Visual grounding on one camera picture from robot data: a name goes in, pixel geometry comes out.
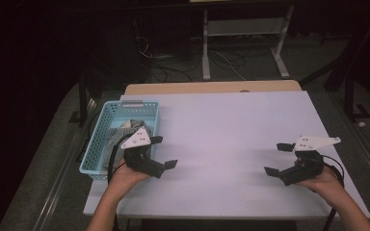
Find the black metal stand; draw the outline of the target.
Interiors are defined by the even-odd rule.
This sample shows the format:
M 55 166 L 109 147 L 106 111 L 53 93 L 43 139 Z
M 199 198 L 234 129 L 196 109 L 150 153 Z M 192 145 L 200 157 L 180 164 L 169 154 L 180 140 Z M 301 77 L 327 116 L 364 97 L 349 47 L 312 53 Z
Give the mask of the black metal stand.
M 366 108 L 355 103 L 355 80 L 350 77 L 345 80 L 344 112 L 352 122 L 360 118 L 370 118 Z
M 78 123 L 82 127 L 88 117 L 89 97 L 99 97 L 102 93 L 102 81 L 99 74 L 93 70 L 84 70 L 78 82 L 79 110 L 72 113 L 71 123 Z

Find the white metal stand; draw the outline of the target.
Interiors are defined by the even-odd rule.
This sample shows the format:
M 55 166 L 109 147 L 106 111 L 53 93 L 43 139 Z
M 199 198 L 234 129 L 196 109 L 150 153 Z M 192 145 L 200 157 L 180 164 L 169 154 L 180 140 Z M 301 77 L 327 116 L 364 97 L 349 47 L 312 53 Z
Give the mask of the white metal stand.
M 277 71 L 282 79 L 289 77 L 288 70 L 280 55 L 291 17 L 295 7 L 288 6 L 284 16 L 213 16 L 211 11 L 203 12 L 202 28 L 202 77 L 208 81 L 210 76 L 210 60 L 208 39 L 213 37 L 229 36 L 261 36 L 276 35 L 277 44 L 271 49 Z

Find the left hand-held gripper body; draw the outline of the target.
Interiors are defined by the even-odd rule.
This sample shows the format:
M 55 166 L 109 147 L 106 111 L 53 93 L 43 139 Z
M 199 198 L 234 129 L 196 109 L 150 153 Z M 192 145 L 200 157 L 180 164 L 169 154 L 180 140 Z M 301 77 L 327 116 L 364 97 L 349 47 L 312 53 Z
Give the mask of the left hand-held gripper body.
M 153 144 L 151 144 L 150 138 L 151 136 L 142 127 L 124 141 L 120 148 L 123 150 L 123 159 L 130 168 L 151 177 L 160 178 L 165 167 L 151 159 L 150 152 Z

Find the person's left hand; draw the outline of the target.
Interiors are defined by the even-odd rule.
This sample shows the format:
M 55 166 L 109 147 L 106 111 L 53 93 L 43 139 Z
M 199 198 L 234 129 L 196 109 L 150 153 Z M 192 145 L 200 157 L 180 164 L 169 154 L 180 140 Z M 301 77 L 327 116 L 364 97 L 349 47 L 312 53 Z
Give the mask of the person's left hand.
M 130 168 L 121 159 L 118 167 L 114 170 L 108 188 L 112 193 L 126 194 L 141 181 L 149 178 L 149 175 Z

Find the person's right hand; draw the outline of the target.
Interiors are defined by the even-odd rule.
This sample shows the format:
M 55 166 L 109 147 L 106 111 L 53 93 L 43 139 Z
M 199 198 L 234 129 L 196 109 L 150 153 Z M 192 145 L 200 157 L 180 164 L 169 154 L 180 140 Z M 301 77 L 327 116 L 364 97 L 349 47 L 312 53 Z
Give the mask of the person's right hand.
M 321 174 L 314 178 L 303 180 L 298 185 L 319 194 L 338 193 L 344 190 L 337 176 L 329 167 L 324 167 Z

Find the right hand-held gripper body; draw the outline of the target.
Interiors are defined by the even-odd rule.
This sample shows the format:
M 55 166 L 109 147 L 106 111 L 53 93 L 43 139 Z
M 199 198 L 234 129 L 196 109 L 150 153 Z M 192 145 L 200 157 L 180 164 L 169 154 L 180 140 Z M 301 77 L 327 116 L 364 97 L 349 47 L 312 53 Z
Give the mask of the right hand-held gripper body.
M 340 142 L 341 139 L 338 137 L 322 138 L 299 135 L 294 143 L 295 148 L 292 151 L 296 155 L 297 160 L 292 167 L 280 172 L 279 179 L 285 186 L 289 186 L 321 174 L 325 162 L 318 149 Z

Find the faded denim shorts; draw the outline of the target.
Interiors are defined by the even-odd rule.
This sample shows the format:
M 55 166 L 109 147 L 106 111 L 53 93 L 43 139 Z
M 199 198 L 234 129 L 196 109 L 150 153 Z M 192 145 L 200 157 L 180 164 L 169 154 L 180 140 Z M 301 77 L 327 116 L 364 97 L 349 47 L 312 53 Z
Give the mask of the faded denim shorts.
M 104 155 L 103 155 L 103 164 L 102 167 L 107 169 L 110 162 L 110 157 L 113 152 L 115 145 L 122 139 L 123 136 L 137 132 L 140 128 L 144 127 L 147 134 L 151 135 L 151 130 L 146 126 L 146 123 L 143 120 L 130 119 L 122 123 L 118 128 L 111 130 L 111 134 L 106 141 Z

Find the light blue plastic basket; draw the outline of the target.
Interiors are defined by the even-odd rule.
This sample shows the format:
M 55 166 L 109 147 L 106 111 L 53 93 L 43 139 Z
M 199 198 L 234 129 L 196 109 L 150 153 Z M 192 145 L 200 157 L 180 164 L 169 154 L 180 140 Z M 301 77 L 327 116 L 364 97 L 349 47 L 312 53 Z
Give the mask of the light blue plastic basket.
M 122 100 L 104 103 L 92 131 L 90 142 L 80 165 L 80 172 L 93 180 L 107 179 L 107 165 L 111 151 L 119 138 L 112 139 L 122 124 L 130 119 L 142 120 L 156 136 L 159 126 L 159 102 L 154 100 Z

